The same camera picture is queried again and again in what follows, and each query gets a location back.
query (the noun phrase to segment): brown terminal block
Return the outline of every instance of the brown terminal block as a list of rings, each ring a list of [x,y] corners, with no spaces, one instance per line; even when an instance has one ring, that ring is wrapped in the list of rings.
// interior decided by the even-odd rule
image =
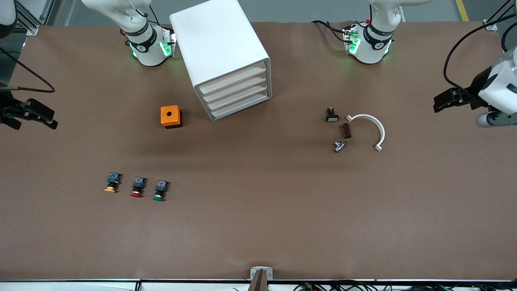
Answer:
[[[181,120],[181,110],[177,105],[164,106],[160,111],[161,124],[169,128],[178,128],[183,126]]]
[[[351,138],[350,123],[343,123],[343,138]]]

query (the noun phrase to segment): orange box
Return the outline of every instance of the orange box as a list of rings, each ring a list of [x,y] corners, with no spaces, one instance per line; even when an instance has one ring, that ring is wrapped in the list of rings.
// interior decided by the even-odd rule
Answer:
[[[161,124],[167,129],[178,128],[183,126],[181,120],[181,110],[177,105],[162,107],[160,117]]]

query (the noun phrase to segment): white clamp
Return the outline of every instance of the white clamp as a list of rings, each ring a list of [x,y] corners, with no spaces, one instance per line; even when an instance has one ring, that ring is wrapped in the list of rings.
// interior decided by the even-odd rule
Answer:
[[[253,280],[253,276],[255,276],[255,273],[260,271],[261,269],[263,269],[264,272],[266,273],[268,281],[273,280],[273,268],[272,267],[261,267],[261,266],[251,268],[250,280]]]
[[[386,137],[386,131],[384,130],[383,124],[379,121],[379,119],[377,119],[371,115],[368,115],[368,114],[358,114],[354,117],[348,115],[346,117],[346,119],[348,119],[348,121],[350,121],[350,122],[356,118],[368,119],[369,121],[371,121],[371,122],[375,123],[375,125],[377,125],[377,127],[379,128],[379,132],[381,133],[381,140],[375,145],[375,149],[380,152],[383,149],[381,147],[381,143],[383,143],[384,138]]]

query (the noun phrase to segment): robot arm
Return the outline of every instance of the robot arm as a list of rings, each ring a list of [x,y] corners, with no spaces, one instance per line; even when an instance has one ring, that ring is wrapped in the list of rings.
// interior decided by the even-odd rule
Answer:
[[[14,0],[0,0],[0,38],[8,36],[13,31],[17,18]]]
[[[18,15],[14,0],[0,0],[0,38],[8,36],[16,26]],[[48,108],[36,99],[28,99],[21,102],[15,99],[11,93],[14,88],[0,86],[0,123],[20,129],[22,123],[15,119],[34,120],[50,127],[57,128],[54,120],[54,110]]]
[[[150,25],[137,12],[152,0],[82,0],[84,5],[113,20],[129,39],[133,55],[146,66],[157,66],[172,56],[176,44],[170,30]]]
[[[368,0],[372,19],[366,25],[354,25],[345,31],[348,54],[365,64],[375,64],[388,53],[393,33],[401,21],[399,6],[416,6],[432,0]]]
[[[450,88],[434,97],[434,112],[445,108],[470,105],[472,110],[488,108],[476,123],[481,127],[517,125],[517,52],[513,48],[499,58],[492,67],[474,77],[472,84],[462,91]]]

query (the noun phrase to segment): green led light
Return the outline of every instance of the green led light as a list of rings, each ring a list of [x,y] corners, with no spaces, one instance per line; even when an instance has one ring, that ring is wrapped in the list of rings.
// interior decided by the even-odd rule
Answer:
[[[389,46],[391,44],[391,40],[388,42],[388,44],[386,45],[386,50],[384,51],[384,54],[387,54],[388,53],[388,50],[389,50]]]
[[[171,55],[171,49],[168,48],[169,45],[167,43],[160,42],[160,47],[162,48],[163,54],[165,56],[170,56]]]
[[[133,56],[137,57],[136,52],[134,51],[133,45],[131,43],[129,43],[129,47],[131,48],[131,51],[133,51]]]
[[[355,54],[357,52],[357,48],[361,44],[361,39],[357,38],[356,41],[350,45],[350,53]]]

